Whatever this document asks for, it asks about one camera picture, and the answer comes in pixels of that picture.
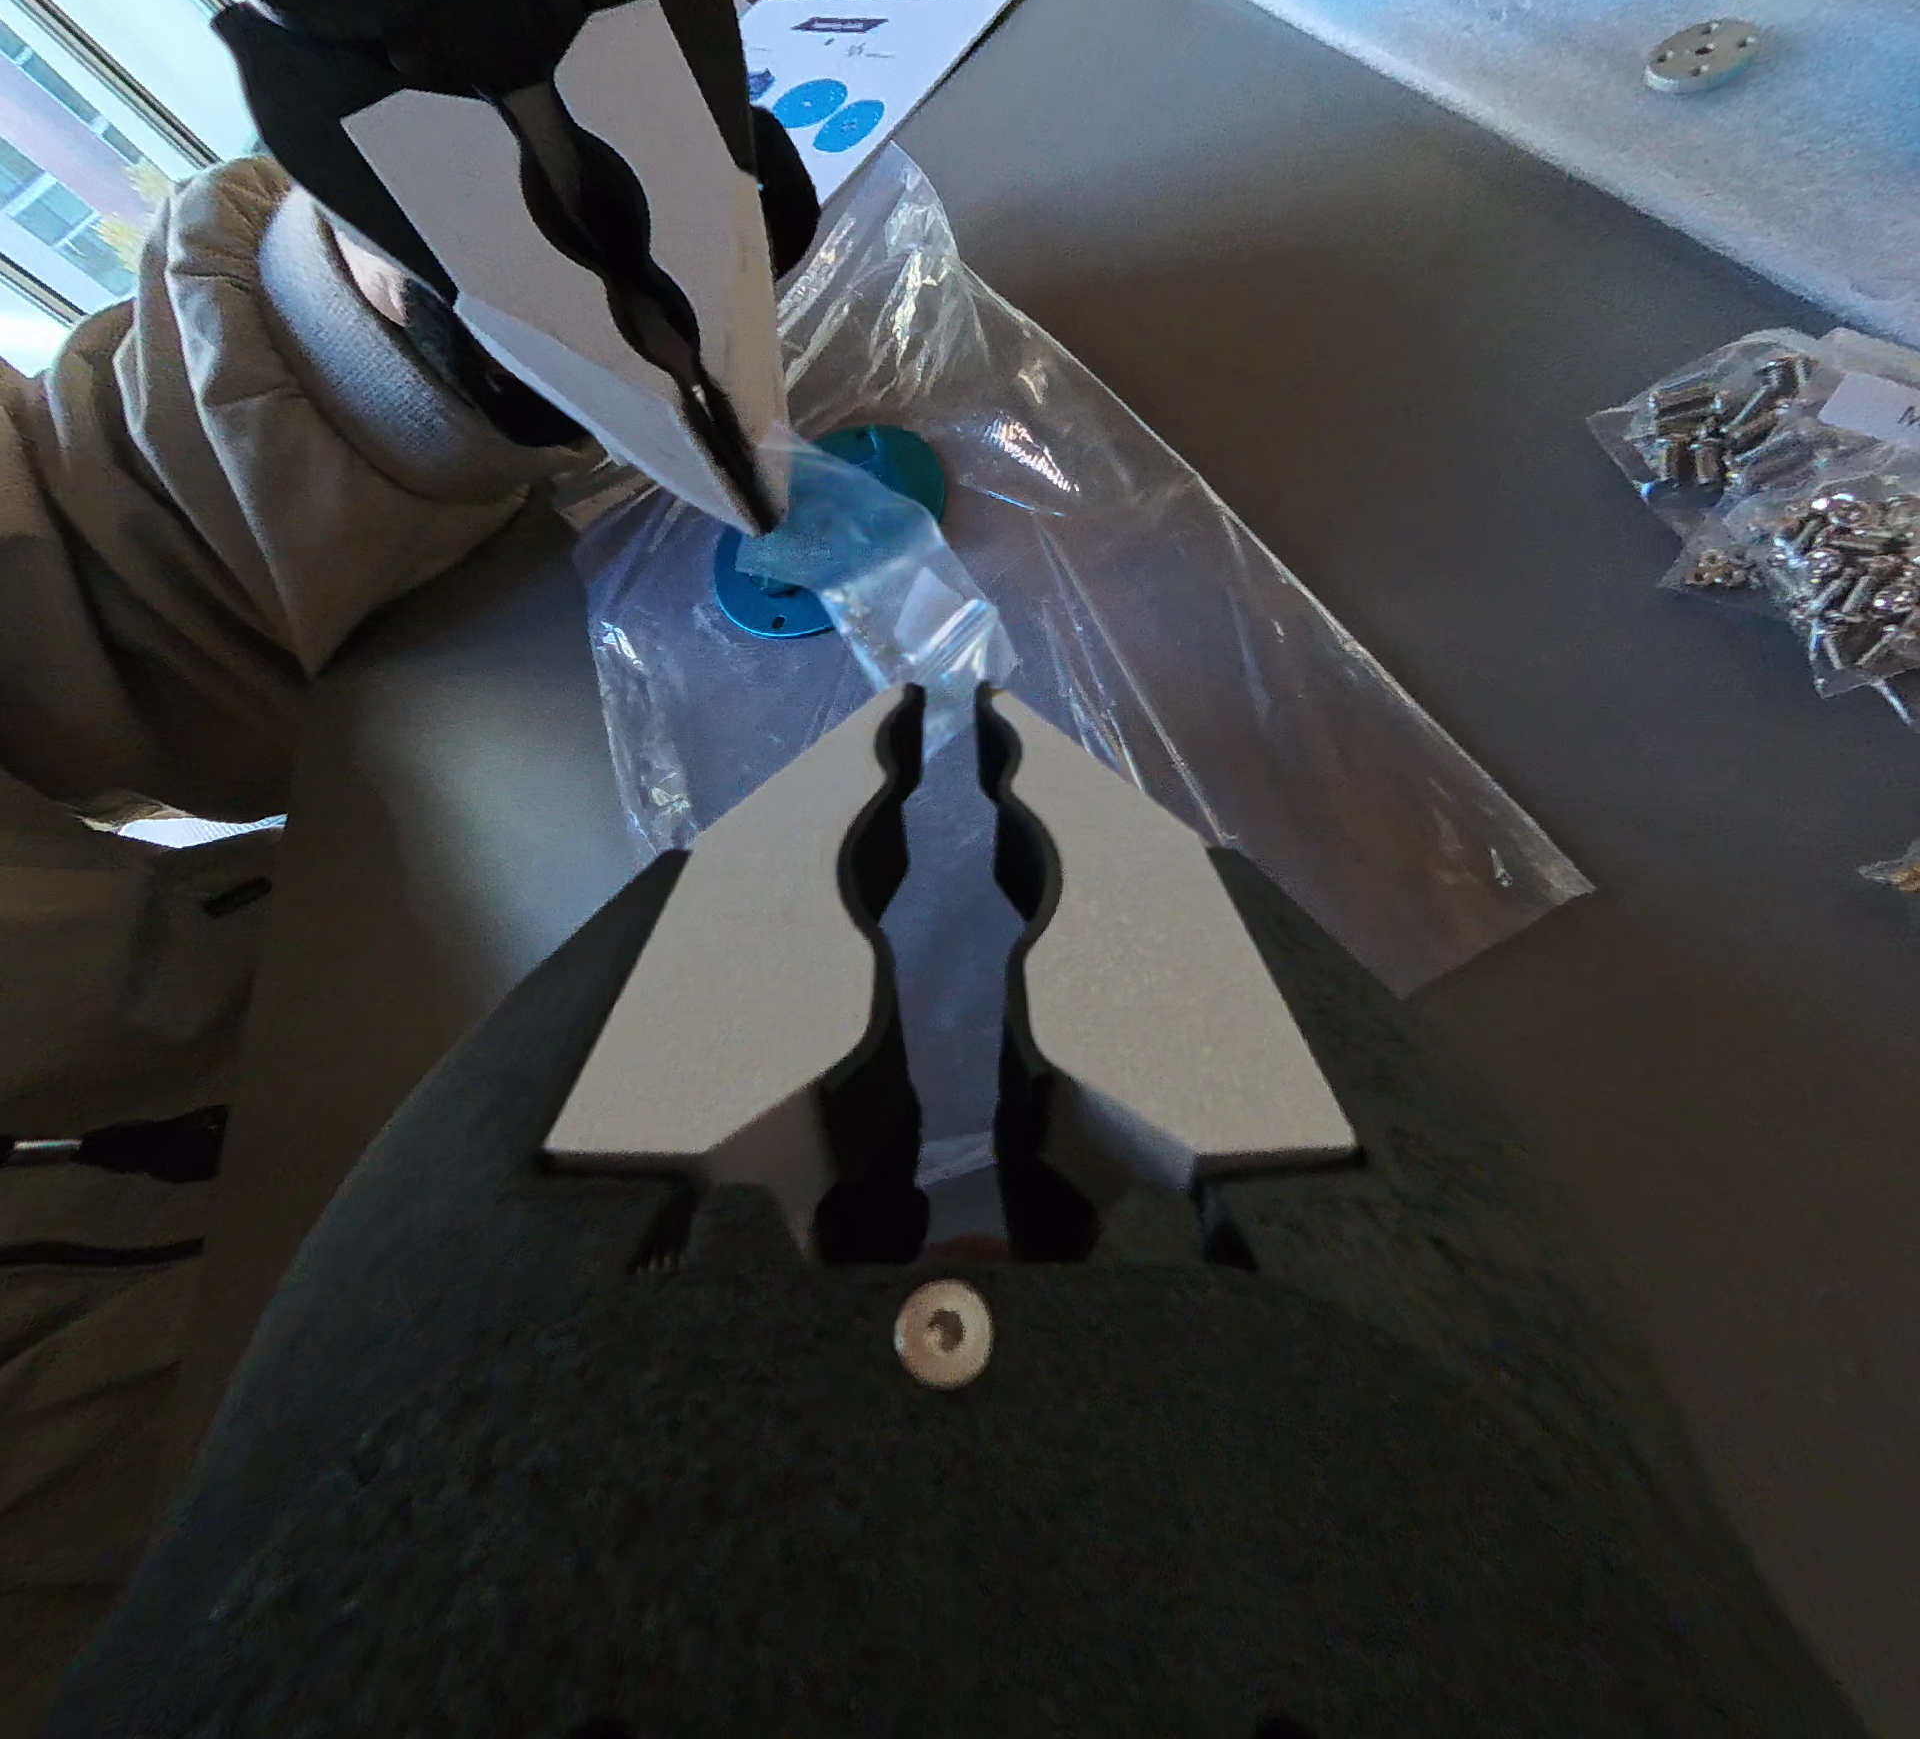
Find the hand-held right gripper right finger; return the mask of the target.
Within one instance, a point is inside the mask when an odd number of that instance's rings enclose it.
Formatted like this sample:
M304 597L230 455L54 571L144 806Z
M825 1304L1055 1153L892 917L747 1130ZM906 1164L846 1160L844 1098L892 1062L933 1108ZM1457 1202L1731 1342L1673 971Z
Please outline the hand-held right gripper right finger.
M1130 1198L1357 1157L1357 1130L1189 825L1011 693L974 701L1005 964L993 1160L1022 1263L1083 1263Z

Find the large clear plastic bag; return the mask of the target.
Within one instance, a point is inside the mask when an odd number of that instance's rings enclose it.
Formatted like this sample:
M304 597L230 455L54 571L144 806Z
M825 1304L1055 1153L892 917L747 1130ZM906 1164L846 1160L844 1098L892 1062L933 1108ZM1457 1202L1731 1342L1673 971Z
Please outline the large clear plastic bag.
M962 264L894 145L778 293L801 436L884 423L942 463L942 532L995 604L1011 690L1257 861L1396 993L1593 885L1217 491ZM722 526L637 479L572 513L621 810L682 846L873 686L832 636L722 618Z

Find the grey desk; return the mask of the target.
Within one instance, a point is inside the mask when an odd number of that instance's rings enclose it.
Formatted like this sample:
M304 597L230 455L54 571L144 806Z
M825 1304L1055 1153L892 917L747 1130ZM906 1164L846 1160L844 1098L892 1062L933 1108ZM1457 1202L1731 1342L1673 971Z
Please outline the grey desk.
M1656 588L1584 417L1821 316L1242 0L1025 0L904 131L980 273L1595 892L1418 993L1574 1194L1715 1492L1917 1733L1917 738Z

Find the person's beige jacket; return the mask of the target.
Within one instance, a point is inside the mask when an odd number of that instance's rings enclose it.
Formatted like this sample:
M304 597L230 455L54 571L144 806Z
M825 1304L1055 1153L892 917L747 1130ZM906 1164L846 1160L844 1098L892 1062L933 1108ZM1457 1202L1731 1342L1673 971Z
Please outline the person's beige jacket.
M168 777L78 813L3 774L3 1134L165 1125L230 1098L273 838L154 846L146 806L284 813L291 769ZM162 1492L210 1180L3 1178L3 1727L120 1599Z

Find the white foam sheet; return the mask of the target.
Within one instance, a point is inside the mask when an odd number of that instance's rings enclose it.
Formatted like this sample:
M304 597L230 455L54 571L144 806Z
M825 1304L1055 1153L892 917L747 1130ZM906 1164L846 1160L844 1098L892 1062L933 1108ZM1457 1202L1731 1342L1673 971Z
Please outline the white foam sheet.
M1917 345L1917 0L1247 0L1862 334ZM1739 16L1721 91L1645 50Z

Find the silver round flange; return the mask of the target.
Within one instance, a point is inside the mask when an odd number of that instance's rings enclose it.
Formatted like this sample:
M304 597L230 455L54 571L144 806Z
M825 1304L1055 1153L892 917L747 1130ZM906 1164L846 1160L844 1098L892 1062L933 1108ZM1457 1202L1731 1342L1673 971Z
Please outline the silver round flange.
M1642 88L1660 97L1714 93L1749 73L1768 50L1763 25L1714 16L1683 25L1645 50Z

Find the small clear zip bag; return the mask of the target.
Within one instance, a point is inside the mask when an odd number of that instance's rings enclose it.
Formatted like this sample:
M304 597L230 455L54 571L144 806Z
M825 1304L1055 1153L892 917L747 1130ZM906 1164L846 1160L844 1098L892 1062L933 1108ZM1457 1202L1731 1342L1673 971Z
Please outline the small clear zip bag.
M799 588L878 693L925 697L923 756L971 732L980 686L1018 664L995 604L942 532L946 472L915 431L853 426L803 441L768 431L760 455L785 474L778 527L738 542L737 568L768 588Z

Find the person's left forearm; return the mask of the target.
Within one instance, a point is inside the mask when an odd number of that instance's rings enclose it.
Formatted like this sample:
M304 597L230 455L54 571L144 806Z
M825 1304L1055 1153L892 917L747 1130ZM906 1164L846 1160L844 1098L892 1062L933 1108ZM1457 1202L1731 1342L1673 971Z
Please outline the person's left forearm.
M198 175L133 297L3 371L6 777L266 813L340 643L592 463L449 388L278 168Z

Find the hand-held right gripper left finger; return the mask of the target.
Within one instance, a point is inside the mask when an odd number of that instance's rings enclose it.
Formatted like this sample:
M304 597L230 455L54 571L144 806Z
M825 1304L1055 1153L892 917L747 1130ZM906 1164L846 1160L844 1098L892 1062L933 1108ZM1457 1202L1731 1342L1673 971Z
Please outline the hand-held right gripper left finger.
M874 694L645 875L659 913L546 1130L554 1170L754 1187L803 1257L919 1257L923 1109L881 921L923 721L919 686Z

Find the blue round base plate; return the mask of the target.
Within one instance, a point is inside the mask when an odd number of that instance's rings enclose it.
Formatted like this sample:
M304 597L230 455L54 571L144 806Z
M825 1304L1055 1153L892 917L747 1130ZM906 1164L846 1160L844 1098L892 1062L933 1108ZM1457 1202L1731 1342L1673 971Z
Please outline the blue round base plate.
M933 526L946 522L946 467L919 431L858 423L822 431L813 443L827 458L918 503ZM724 527L712 556L712 591L734 628L768 642L815 639L832 631L827 609L806 588L747 573L738 564L738 547L743 533Z

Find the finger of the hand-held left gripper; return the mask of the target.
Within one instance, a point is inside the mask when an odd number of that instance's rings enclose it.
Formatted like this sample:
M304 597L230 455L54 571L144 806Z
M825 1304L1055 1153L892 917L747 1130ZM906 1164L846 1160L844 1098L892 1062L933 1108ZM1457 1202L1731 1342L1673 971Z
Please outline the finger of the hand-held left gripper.
M538 225L522 151L483 101L393 93L345 122L400 214L452 273L459 324L514 379L568 413L610 455L737 532L770 526L770 266L757 189L719 146L665 184L664 278L690 330L655 316L650 293L572 259Z
M556 80L517 97L517 146L556 300L517 375L689 506L778 527L786 406L760 182L664 5L592 11Z

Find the office window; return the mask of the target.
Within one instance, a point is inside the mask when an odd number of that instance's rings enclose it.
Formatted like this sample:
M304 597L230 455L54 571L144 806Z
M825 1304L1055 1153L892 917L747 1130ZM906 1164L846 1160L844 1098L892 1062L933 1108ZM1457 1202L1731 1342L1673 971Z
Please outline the office window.
M256 146L210 31L230 0L3 0L3 360L133 293L162 199Z

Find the printed instruction sheet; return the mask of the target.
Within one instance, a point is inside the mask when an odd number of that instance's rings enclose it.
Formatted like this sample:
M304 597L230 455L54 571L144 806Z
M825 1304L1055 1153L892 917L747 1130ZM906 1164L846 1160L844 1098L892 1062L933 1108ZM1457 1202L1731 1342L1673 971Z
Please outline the printed instruction sheet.
M757 0L738 14L750 104L829 204L1018 0Z

